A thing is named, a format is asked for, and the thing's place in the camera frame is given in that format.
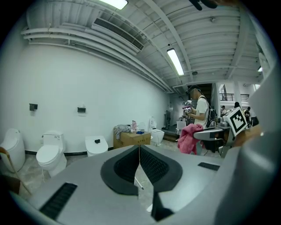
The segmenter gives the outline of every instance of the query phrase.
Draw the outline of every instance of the white toilet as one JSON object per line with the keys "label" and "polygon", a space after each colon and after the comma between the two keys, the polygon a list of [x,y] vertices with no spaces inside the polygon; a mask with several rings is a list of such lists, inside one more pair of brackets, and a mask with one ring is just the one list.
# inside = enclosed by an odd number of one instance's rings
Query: white toilet
{"label": "white toilet", "polygon": [[48,131],[43,135],[43,146],[36,154],[38,164],[53,177],[66,168],[63,133]]}
{"label": "white toilet", "polygon": [[[9,152],[14,169],[19,171],[25,163],[25,148],[21,133],[16,129],[10,128],[6,132],[5,139],[0,146]],[[14,173],[7,155],[0,154],[8,170]]]}
{"label": "white toilet", "polygon": [[85,138],[85,144],[88,157],[104,153],[108,150],[108,144],[103,136],[88,136]]}
{"label": "white toilet", "polygon": [[156,129],[157,123],[153,117],[150,118],[149,124],[149,132],[151,133],[152,139],[151,141],[160,144],[164,137],[164,132],[161,130]]}

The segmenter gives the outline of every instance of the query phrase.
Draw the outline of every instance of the fluorescent light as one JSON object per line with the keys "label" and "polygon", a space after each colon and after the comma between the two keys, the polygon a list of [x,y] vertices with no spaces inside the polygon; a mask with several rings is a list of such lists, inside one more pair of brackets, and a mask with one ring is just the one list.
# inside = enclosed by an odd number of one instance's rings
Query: fluorescent light
{"label": "fluorescent light", "polygon": [[176,51],[174,48],[171,48],[167,51],[168,55],[170,56],[176,70],[177,70],[177,73],[181,76],[181,75],[184,75],[184,71],[183,71],[183,68],[181,67],[181,64],[180,64],[180,61],[179,61],[179,58],[176,54]]}
{"label": "fluorescent light", "polygon": [[100,0],[100,1],[112,5],[120,10],[123,9],[128,4],[126,0]]}

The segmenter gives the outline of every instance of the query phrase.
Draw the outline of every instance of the pink towel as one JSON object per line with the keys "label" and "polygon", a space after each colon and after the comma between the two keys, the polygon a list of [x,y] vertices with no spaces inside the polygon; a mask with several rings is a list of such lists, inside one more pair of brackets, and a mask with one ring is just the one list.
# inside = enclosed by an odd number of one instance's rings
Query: pink towel
{"label": "pink towel", "polygon": [[196,152],[196,143],[199,141],[193,137],[194,132],[199,132],[203,130],[203,126],[200,124],[189,124],[187,127],[182,129],[180,138],[177,142],[177,147],[180,149],[182,153],[190,154]]}

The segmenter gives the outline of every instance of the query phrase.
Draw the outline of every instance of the person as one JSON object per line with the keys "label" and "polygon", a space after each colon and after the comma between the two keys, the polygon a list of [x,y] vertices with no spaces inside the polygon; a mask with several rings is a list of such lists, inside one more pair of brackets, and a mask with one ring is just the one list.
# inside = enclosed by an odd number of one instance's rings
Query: person
{"label": "person", "polygon": [[223,112],[222,112],[222,114],[226,114],[226,113],[227,113],[227,111],[225,109],[225,106],[223,105]]}
{"label": "person", "polygon": [[[190,95],[190,99],[197,99],[197,107],[194,109],[191,107],[191,113],[186,114],[189,117],[192,117],[195,119],[194,124],[200,124],[203,126],[203,129],[207,126],[207,120],[208,120],[208,102],[207,99],[202,94],[200,88],[197,85],[192,85],[187,91],[187,94]],[[202,152],[202,146],[200,142],[196,143],[196,152],[197,155],[201,155]]]}
{"label": "person", "polygon": [[234,104],[234,108],[237,108],[237,107],[240,107],[240,108],[241,108],[239,102],[235,102],[235,104]]}
{"label": "person", "polygon": [[250,121],[250,118],[251,118],[250,109],[251,109],[251,107],[249,106],[244,113],[244,115],[246,117],[246,122],[248,124],[248,127],[250,126],[250,123],[251,123],[251,121]]}

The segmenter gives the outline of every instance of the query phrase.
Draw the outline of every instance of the checkered marker board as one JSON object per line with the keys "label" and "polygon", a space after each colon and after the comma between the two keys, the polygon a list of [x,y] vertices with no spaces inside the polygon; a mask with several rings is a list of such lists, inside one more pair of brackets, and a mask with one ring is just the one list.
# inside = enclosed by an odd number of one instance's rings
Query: checkered marker board
{"label": "checkered marker board", "polygon": [[223,118],[231,126],[234,136],[238,135],[247,126],[246,118],[240,107],[233,109]]}

